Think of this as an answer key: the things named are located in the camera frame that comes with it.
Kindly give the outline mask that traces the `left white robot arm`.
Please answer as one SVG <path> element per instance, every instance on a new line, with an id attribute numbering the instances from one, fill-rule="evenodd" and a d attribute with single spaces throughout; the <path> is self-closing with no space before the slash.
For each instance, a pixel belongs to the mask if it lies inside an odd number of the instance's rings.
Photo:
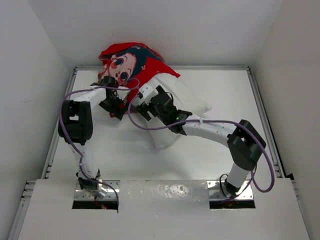
<path id="1" fill-rule="evenodd" d="M 87 89 L 68 93 L 59 106 L 58 134 L 70 146 L 77 164 L 77 178 L 82 190 L 100 192 L 103 186 L 95 155 L 88 149 L 93 136 L 92 109 L 100 106 L 117 117 L 126 112 L 120 105 L 130 93 L 126 86 L 120 86 L 113 77 L 92 83 Z"/>

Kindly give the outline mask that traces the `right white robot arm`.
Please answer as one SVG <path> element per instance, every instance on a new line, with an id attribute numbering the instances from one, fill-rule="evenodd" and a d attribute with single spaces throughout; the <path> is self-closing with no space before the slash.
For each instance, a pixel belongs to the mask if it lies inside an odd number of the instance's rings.
<path id="1" fill-rule="evenodd" d="M 224 181 L 221 191 L 235 197 L 248 174 L 255 170 L 265 150 L 266 143 L 247 120 L 231 122 L 208 120 L 190 111 L 178 109 L 173 97 L 159 85 L 148 84 L 139 89 L 136 110 L 147 120 L 157 118 L 163 124 L 161 129 L 184 136 L 201 137 L 214 141 L 230 151 L 233 165 Z"/>

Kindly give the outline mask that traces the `white front cover board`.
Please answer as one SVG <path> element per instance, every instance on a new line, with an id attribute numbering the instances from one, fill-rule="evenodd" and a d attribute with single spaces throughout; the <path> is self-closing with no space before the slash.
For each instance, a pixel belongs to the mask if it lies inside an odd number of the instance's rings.
<path id="1" fill-rule="evenodd" d="M 202 180 L 122 180 L 118 210 L 73 209 L 73 184 L 38 180 L 21 240 L 306 240 L 292 187 L 254 191 L 254 208 L 211 209 Z"/>

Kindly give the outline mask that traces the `red patterned pillowcase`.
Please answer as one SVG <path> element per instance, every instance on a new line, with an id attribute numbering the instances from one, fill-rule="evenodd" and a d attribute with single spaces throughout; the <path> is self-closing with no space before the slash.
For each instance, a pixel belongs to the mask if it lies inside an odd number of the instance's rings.
<path id="1" fill-rule="evenodd" d="M 165 63 L 158 52 L 144 43 L 116 43 L 103 50 L 98 58 L 103 65 L 97 75 L 99 83 L 104 77 L 112 77 L 119 84 L 131 78 L 137 78 L 142 85 L 157 74 L 164 73 L 176 78 L 180 77 L 179 73 Z"/>

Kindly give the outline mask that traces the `white pillow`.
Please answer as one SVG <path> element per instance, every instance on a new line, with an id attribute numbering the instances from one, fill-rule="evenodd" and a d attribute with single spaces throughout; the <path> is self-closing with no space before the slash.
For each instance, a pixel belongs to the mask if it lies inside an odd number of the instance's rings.
<path id="1" fill-rule="evenodd" d="M 191 112 L 197 116 L 202 116 L 212 109 L 209 103 L 195 95 L 182 80 L 171 74 L 158 73 L 147 84 L 153 88 L 161 86 L 166 92 L 171 93 L 173 95 L 173 105 L 177 109 Z M 177 134 L 167 128 L 152 130 L 150 134 L 157 150 L 169 147 L 178 137 Z"/>

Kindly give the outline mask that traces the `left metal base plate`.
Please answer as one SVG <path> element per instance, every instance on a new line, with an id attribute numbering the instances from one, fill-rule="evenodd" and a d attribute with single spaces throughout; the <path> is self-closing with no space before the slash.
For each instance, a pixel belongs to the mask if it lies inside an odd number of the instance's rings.
<path id="1" fill-rule="evenodd" d="M 74 192 L 75 201 L 93 201 L 95 198 L 100 201 L 116 201 L 116 194 L 120 193 L 119 180 L 101 180 L 104 184 L 99 184 L 97 190 L 81 189 L 79 183 L 76 184 Z"/>

